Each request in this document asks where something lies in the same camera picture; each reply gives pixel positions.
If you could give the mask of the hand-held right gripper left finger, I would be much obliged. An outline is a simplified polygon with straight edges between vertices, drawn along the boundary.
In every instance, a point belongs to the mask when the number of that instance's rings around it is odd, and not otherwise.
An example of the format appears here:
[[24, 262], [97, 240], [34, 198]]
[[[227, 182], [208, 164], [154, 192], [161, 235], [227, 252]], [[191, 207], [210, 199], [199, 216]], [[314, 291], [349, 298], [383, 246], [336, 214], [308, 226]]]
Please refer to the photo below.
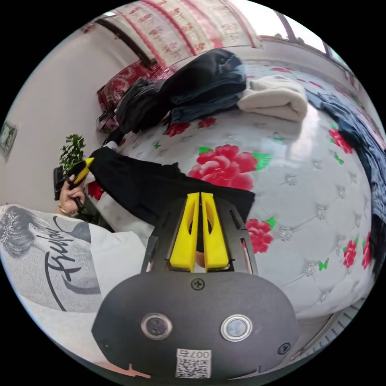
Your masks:
[[169, 259], [173, 269], [193, 272], [198, 237], [200, 193], [190, 193], [183, 208], [175, 244]]

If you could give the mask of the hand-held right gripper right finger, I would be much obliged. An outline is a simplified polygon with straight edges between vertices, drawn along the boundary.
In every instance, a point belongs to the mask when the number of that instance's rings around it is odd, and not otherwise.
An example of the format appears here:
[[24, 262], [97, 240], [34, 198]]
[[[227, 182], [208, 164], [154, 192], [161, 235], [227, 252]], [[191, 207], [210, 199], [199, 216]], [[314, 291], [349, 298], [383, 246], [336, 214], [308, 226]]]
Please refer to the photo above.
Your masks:
[[201, 193], [201, 208], [205, 269], [207, 271], [227, 269], [229, 257], [213, 194]]

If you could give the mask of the person's left hand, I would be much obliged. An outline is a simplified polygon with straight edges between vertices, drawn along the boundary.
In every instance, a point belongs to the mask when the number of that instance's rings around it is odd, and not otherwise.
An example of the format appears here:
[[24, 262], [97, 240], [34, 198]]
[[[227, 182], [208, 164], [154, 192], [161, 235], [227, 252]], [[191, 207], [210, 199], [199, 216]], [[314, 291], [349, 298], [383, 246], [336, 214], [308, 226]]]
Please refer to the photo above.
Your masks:
[[78, 207], [75, 202], [76, 198], [80, 200], [81, 204], [84, 203], [84, 183], [81, 183], [79, 186], [70, 189], [69, 182], [65, 181], [60, 191], [56, 212], [62, 216], [72, 218], [75, 217], [78, 212]]

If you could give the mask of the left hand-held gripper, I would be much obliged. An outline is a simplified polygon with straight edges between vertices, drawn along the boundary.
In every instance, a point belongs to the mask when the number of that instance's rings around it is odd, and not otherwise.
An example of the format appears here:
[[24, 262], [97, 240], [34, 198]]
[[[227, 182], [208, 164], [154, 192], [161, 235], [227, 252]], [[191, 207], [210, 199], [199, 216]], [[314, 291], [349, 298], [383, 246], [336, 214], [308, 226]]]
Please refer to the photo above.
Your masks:
[[83, 161], [75, 163], [68, 171], [64, 171], [62, 167], [57, 167], [53, 171], [53, 189], [54, 200], [59, 201], [60, 191], [65, 181], [70, 184], [70, 189], [79, 186], [84, 183], [85, 178], [90, 172], [90, 166], [94, 158], [87, 158]]

